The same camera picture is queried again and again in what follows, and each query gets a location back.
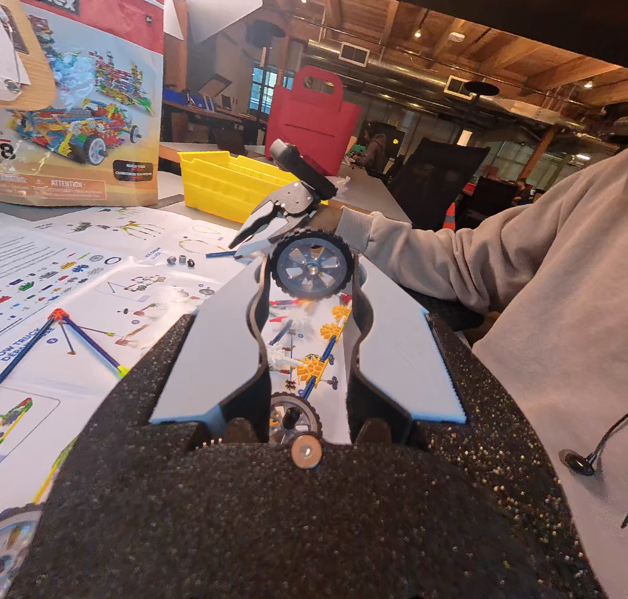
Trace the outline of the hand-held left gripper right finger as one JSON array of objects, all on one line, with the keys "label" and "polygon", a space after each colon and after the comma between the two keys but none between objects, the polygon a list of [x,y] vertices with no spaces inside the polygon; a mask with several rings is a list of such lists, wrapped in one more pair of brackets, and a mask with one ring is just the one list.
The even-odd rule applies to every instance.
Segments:
[{"label": "hand-held left gripper right finger", "polygon": [[352,316],[358,329],[348,380],[350,439],[378,421],[393,444],[420,425],[467,427],[468,410],[436,317],[370,260],[354,256]]}]

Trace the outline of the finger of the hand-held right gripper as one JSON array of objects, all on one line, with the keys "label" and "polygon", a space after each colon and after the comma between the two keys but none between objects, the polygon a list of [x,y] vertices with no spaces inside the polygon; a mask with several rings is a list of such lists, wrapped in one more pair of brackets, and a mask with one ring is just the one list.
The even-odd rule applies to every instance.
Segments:
[{"label": "finger of the hand-held right gripper", "polygon": [[230,250],[271,250],[296,227],[296,194],[271,194],[249,215]]},{"label": "finger of the hand-held right gripper", "polygon": [[241,242],[235,245],[237,259],[272,253],[280,240],[293,231],[305,228],[315,213],[310,211],[294,216],[256,211],[250,214],[237,235],[237,238],[242,236]]}]

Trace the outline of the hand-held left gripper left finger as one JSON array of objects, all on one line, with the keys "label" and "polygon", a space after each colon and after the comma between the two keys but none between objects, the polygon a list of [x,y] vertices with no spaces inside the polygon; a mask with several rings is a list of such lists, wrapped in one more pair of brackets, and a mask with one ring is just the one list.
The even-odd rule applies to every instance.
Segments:
[{"label": "hand-held left gripper left finger", "polygon": [[270,264],[254,259],[201,305],[149,419],[202,423],[225,438],[244,419],[269,441],[271,379],[266,343]]}]

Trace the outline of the yellow plastic bin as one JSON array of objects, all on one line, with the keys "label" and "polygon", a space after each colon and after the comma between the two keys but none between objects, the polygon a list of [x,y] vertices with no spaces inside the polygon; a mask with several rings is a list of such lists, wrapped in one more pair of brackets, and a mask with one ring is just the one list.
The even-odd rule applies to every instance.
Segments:
[{"label": "yellow plastic bin", "polygon": [[298,179],[264,158],[228,151],[180,152],[187,207],[243,224],[268,195]]}]

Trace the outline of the colourful construction toy model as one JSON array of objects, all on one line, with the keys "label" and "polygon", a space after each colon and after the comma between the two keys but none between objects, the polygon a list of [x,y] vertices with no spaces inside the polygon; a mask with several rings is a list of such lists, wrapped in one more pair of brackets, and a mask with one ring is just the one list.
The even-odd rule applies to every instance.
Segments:
[{"label": "colourful construction toy model", "polygon": [[348,293],[330,299],[272,299],[266,324],[266,352],[270,370],[287,376],[287,390],[301,399],[322,382],[339,388],[338,374],[325,378],[335,364],[335,348],[352,314],[353,296]]}]

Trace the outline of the grey desk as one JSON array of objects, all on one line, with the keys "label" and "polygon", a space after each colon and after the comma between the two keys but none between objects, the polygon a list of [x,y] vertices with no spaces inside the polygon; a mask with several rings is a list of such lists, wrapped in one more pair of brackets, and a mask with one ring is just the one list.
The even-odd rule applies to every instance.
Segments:
[{"label": "grey desk", "polygon": [[[555,200],[565,217],[556,229],[549,254],[527,284],[505,307],[496,323],[472,352],[506,389],[548,443],[551,457],[562,448],[574,450],[595,443],[603,431],[627,411],[627,162],[622,158],[594,164],[561,179],[549,189],[550,198],[540,198],[533,216],[551,215]],[[355,211],[381,212],[390,219],[407,220],[404,210],[380,181],[365,173],[350,173],[348,188],[338,200]],[[78,260],[87,263],[87,284],[73,273],[61,287],[61,306],[96,320],[98,329],[132,328],[119,302],[139,303],[139,295],[107,295],[97,286],[104,283],[99,268],[107,257]],[[35,282],[34,289],[18,289],[36,276],[2,277],[1,372],[23,350],[40,328],[55,303],[53,294],[41,288],[51,281]],[[149,317],[148,328],[137,343],[133,338],[94,333],[107,352],[134,365],[166,328],[178,320],[179,311],[166,305]],[[61,330],[53,328],[39,342],[18,370],[1,384],[1,414],[16,403],[33,397],[33,406],[1,444],[1,512],[35,501],[40,504],[50,492],[49,474],[55,479],[53,461],[80,425],[87,422],[88,407],[95,409],[114,387],[115,371],[80,338],[70,338],[77,348],[63,346]],[[569,503],[575,504],[576,523],[592,556],[596,573],[611,598],[627,597],[627,528],[619,522],[627,513],[627,423],[611,436],[596,463],[601,476],[565,477]]]}]

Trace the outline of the red bag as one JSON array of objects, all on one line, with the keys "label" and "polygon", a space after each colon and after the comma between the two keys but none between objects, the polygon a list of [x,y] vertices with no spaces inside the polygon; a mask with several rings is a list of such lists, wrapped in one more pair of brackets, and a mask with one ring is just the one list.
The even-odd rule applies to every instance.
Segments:
[{"label": "red bag", "polygon": [[296,73],[291,89],[275,87],[265,157],[271,159],[273,142],[282,140],[322,175],[336,176],[361,113],[343,92],[338,75],[312,66]]}]

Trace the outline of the beige table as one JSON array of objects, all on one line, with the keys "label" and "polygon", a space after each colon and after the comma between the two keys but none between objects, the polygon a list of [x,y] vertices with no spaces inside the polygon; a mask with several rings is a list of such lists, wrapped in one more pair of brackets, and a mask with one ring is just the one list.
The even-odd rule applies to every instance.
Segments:
[{"label": "beige table", "polygon": [[[159,157],[161,163],[167,163],[167,170],[158,172],[157,208],[172,211],[191,218],[199,218],[208,222],[222,224],[232,229],[235,220],[221,218],[214,214],[193,215],[194,207],[186,204],[184,187],[180,173],[173,173],[176,164],[180,163],[180,153],[216,151],[215,144],[176,143],[161,141]],[[381,212],[387,218],[410,222],[405,211],[399,206],[380,179],[370,177],[363,169],[350,165],[342,165],[341,176],[349,177],[346,189],[330,201],[335,208],[346,206],[354,211],[370,214]]]}]

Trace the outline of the printed instruction sheet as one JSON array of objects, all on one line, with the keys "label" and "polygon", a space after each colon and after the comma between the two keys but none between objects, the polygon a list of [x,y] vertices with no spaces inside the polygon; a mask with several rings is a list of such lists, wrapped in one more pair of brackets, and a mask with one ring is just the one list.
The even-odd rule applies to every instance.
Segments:
[{"label": "printed instruction sheet", "polygon": [[[206,259],[235,231],[147,208],[93,208],[39,222],[1,216],[1,370],[53,310],[131,369],[249,260]],[[196,262],[168,266],[169,256]],[[67,447],[121,378],[55,325],[1,383],[1,511],[42,504]]]}]

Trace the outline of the blue rod V-shaped assembly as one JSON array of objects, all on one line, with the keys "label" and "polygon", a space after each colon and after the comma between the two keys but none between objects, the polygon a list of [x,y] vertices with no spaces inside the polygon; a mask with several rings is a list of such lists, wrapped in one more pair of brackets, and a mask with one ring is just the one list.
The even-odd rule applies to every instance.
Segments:
[{"label": "blue rod V-shaped assembly", "polygon": [[90,335],[86,329],[76,324],[70,315],[63,309],[57,308],[48,316],[43,326],[36,330],[33,336],[27,339],[25,344],[17,351],[15,355],[11,355],[8,365],[1,371],[1,383],[4,383],[10,375],[16,370],[27,354],[33,350],[34,346],[40,342],[44,336],[55,325],[61,328],[61,332],[66,335],[66,327],[69,327],[77,336],[79,336],[98,356],[103,359],[107,365],[114,369],[120,378],[125,377],[130,369],[120,364],[114,357],[101,347]]}]

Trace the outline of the white light panel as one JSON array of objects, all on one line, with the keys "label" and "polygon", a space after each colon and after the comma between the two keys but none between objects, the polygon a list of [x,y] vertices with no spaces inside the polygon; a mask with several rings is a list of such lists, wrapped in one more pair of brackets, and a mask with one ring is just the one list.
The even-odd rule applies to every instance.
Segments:
[{"label": "white light panel", "polygon": [[213,37],[263,6],[263,0],[165,0],[165,34],[193,43]]}]

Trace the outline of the cardboard toy box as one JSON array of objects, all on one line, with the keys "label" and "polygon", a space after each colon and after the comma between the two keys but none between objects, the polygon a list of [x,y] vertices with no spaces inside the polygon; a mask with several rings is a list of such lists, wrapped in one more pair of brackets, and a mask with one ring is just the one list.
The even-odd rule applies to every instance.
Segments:
[{"label": "cardboard toy box", "polygon": [[36,111],[1,107],[1,202],[155,203],[164,0],[19,1],[57,96]]}]

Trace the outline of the printed instruction board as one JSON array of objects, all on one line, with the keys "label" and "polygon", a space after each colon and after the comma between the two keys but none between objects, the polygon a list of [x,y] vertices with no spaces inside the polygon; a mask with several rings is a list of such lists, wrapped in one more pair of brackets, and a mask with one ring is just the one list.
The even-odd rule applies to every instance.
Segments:
[{"label": "printed instruction board", "polygon": [[1,0],[1,107],[36,111],[56,96],[50,64],[23,4]]}]

